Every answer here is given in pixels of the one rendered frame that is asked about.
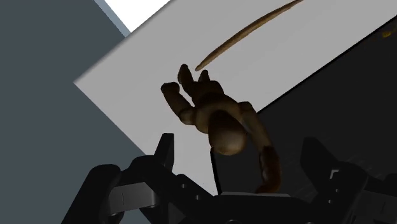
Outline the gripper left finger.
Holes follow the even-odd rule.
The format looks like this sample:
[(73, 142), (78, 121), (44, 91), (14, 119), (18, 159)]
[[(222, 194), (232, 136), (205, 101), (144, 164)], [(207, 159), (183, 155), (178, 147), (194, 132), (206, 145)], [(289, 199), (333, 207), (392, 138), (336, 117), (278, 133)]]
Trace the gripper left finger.
[(214, 224), (212, 195), (184, 174), (172, 173), (174, 136), (164, 133), (154, 155), (133, 159), (121, 170), (92, 168), (61, 224), (121, 224), (139, 209), (150, 224)]

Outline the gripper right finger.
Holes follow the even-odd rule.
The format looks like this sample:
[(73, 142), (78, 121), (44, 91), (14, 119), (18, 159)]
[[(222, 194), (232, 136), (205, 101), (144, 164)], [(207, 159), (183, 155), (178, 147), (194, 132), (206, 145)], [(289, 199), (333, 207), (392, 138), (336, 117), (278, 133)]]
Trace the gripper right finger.
[(315, 137), (303, 140), (300, 166), (317, 191), (307, 224), (397, 224), (397, 173), (375, 178)]

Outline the brown wooden mannequin figure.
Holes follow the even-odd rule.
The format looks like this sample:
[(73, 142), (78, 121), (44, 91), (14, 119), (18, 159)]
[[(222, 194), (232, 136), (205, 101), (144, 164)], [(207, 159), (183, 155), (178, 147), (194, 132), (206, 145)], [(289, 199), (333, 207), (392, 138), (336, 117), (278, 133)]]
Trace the brown wooden mannequin figure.
[(203, 70), (195, 81), (186, 64), (178, 82), (161, 86), (164, 98), (179, 120), (207, 134), (212, 151), (232, 156), (240, 153), (250, 137), (258, 151), (262, 184), (256, 193), (278, 192), (282, 182), (279, 156), (252, 104), (237, 102), (224, 93), (220, 83)]

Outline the long brown wooden stick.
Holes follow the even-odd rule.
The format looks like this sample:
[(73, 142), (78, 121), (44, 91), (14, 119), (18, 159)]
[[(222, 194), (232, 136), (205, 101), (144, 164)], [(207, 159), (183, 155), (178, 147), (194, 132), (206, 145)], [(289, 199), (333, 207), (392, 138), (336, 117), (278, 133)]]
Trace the long brown wooden stick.
[(280, 14), (290, 10), (295, 5), (301, 3), (304, 0), (292, 0), (292, 2), (285, 4), (266, 15), (256, 19), (255, 21), (251, 22), (249, 25), (242, 28), (240, 31), (235, 33), (232, 37), (228, 38), (224, 43), (219, 45), (216, 49), (214, 49), (211, 53), (209, 53), (196, 67), (195, 71), (202, 70), (211, 63), (214, 59), (219, 57), (222, 53), (227, 51), (233, 45), (244, 39), (246, 36), (266, 24), (267, 22), (273, 20), (274, 18), (278, 17)]

